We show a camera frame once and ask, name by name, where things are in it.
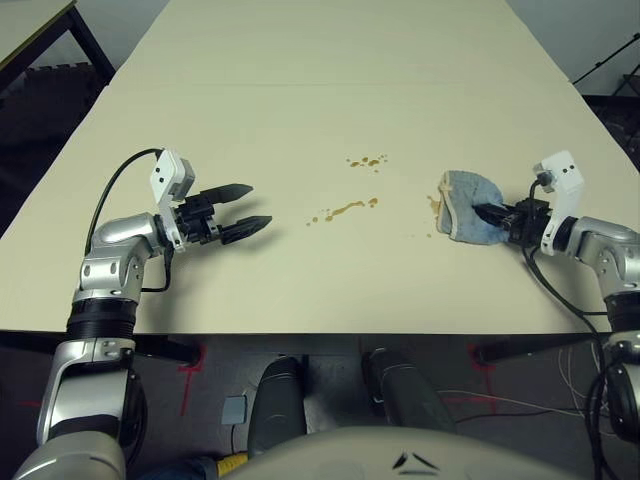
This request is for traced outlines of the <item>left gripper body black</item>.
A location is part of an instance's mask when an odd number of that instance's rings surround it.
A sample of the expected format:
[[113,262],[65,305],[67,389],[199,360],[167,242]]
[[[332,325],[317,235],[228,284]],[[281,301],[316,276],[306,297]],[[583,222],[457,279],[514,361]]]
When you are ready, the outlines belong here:
[[189,243],[220,241],[219,226],[214,221],[214,205],[222,203],[220,192],[200,192],[186,197],[173,209],[176,225]]

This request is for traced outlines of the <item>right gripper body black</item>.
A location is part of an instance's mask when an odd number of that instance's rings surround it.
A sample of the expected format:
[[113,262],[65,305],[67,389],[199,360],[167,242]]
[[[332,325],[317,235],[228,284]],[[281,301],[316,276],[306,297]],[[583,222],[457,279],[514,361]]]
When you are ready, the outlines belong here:
[[515,205],[505,205],[506,216],[502,227],[508,232],[508,242],[519,246],[539,246],[549,222],[549,203],[534,199],[529,207],[528,199]]

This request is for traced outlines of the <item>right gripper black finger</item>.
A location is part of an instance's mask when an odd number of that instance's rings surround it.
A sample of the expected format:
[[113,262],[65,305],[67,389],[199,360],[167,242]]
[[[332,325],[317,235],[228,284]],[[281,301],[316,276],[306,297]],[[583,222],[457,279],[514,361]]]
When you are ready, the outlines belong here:
[[484,222],[493,226],[502,226],[504,219],[509,216],[509,210],[503,205],[478,204],[473,206],[473,210]]

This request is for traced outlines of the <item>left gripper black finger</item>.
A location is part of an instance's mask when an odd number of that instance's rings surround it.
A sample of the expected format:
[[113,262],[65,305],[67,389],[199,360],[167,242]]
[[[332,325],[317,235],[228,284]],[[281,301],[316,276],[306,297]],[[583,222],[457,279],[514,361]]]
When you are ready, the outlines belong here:
[[236,201],[252,190],[253,187],[250,185],[234,183],[204,190],[202,195],[208,203],[215,205]]
[[243,240],[264,229],[271,221],[271,216],[251,216],[238,220],[233,225],[218,226],[219,241],[228,245]]

